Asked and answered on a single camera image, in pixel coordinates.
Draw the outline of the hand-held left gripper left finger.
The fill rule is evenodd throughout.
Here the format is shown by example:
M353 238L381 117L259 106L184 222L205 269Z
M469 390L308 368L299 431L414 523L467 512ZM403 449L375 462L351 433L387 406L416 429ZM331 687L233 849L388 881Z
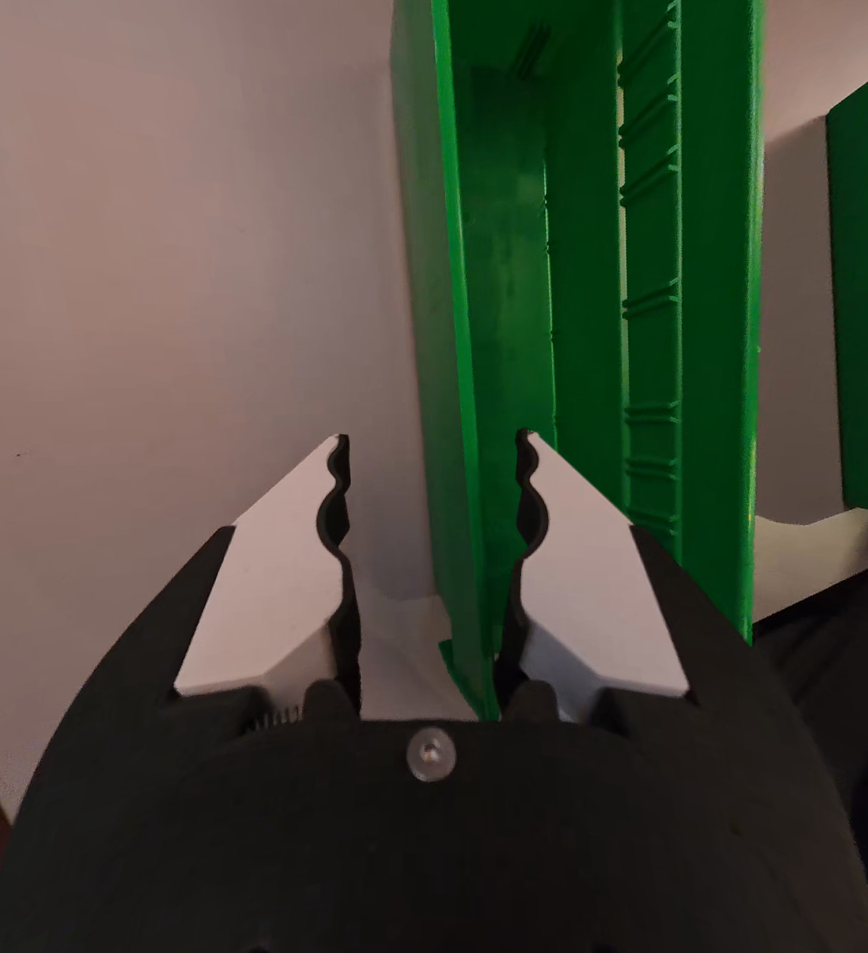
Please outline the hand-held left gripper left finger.
M181 697L254 688L277 719L301 716L317 681L362 703L361 624L351 562L348 435L330 435L232 525L174 688Z

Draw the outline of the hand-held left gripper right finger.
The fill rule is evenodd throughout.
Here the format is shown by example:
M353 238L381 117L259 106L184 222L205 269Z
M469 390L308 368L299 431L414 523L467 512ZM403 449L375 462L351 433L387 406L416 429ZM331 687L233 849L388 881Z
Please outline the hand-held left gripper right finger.
M495 692L510 720L524 685L543 683L554 719L587 722L603 692L684 698L690 685L633 524L537 432L515 438L513 566Z

